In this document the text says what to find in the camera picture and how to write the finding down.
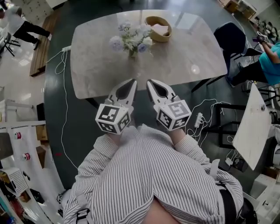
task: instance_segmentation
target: electrical outlet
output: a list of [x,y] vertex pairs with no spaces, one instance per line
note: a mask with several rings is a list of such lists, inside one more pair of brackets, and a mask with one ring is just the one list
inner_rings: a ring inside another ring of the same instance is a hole
[[233,164],[233,161],[229,157],[226,158],[225,162],[228,166],[232,166],[232,164]]
[[194,125],[195,128],[199,128],[200,124],[202,124],[202,113],[198,113],[197,117],[196,117],[196,123]]

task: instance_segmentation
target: person in teal shirt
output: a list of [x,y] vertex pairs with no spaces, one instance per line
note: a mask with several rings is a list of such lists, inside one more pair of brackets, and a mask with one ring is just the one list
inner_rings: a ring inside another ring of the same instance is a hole
[[274,85],[280,82],[280,42],[273,45],[267,42],[260,44],[264,48],[264,53],[261,54],[259,60],[246,67],[241,67],[240,72],[233,78],[226,77],[232,87],[253,80]]

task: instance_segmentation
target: striped shirt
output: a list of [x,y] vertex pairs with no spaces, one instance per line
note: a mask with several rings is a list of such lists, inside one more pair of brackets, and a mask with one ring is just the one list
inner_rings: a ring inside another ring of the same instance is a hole
[[[94,223],[141,223],[154,197],[180,223],[224,223],[210,168],[189,135],[174,146],[159,130],[131,126],[124,130],[120,147],[103,135],[78,168],[64,223],[77,217],[77,190],[85,193]],[[222,170],[217,180],[231,185],[239,211],[243,192],[238,180]]]

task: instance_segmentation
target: marble table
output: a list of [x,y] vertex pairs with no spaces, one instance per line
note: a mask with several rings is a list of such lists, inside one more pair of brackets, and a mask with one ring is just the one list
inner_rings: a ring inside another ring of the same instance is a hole
[[[169,42],[156,42],[149,52],[114,52],[111,37],[129,20],[137,26],[147,16],[165,18],[172,26]],[[118,83],[135,78],[138,90],[148,79],[168,85],[218,77],[227,73],[222,50],[206,22],[199,16],[167,10],[137,10],[104,16],[76,27],[71,47],[71,76],[79,99],[108,95]]]
[[269,110],[256,85],[252,84],[246,110],[232,142],[252,170],[263,152],[270,126]]

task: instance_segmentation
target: dark floor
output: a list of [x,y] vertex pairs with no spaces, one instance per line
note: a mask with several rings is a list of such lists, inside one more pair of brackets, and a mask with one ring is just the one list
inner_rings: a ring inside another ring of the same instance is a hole
[[[130,3],[129,0],[68,0],[62,8],[60,20],[57,22],[55,32],[52,36],[48,58],[57,54],[63,47],[71,45],[74,30],[79,24],[108,14],[140,9],[166,9],[196,14],[207,22],[212,31],[229,21],[238,25],[233,16],[220,7],[217,0],[135,0],[134,3]],[[254,32],[249,23],[240,16],[238,20],[244,27],[248,40],[251,40]],[[54,73],[54,69],[59,62],[60,58],[57,57],[48,63],[46,68],[45,117],[58,173],[64,187],[70,188],[74,182],[77,170],[64,155],[61,144],[61,130],[65,121],[66,103],[63,75],[56,75]],[[230,73],[235,74],[237,72],[236,69],[236,63],[232,61]],[[246,105],[247,103],[248,96],[241,92],[241,87],[231,88],[224,78],[208,87],[203,86],[196,92],[191,93],[191,89],[196,84],[197,82],[173,86],[176,94],[182,99],[185,99],[191,109],[204,99],[212,98],[232,104]],[[76,166],[79,166],[93,148],[96,138],[103,133],[95,122],[97,109],[91,106],[86,100],[79,100],[75,96],[70,74],[70,57],[68,57],[66,62],[65,86],[69,110],[67,124],[64,128],[63,143],[66,154]],[[99,97],[96,100],[102,102],[104,99],[105,97]],[[210,105],[212,103],[205,102],[202,106],[195,109],[187,128],[193,128],[198,112],[203,113],[206,120],[208,120],[210,118]],[[151,113],[154,113],[154,111],[146,91],[139,91],[137,93],[134,108],[134,117],[137,125],[145,123],[149,126],[156,127],[155,119],[151,116]],[[241,120],[241,118],[242,112],[238,112],[238,119]],[[226,109],[223,121],[230,120],[235,120],[235,112]],[[228,169],[224,160],[229,153],[229,149],[219,148],[217,142],[217,134],[209,133],[202,145],[202,149],[210,160],[220,158],[220,165]],[[242,173],[232,168],[230,172],[239,179],[244,190],[249,191],[253,180],[260,173],[265,160],[266,151],[264,151],[263,157],[254,171],[248,168],[246,172]]]

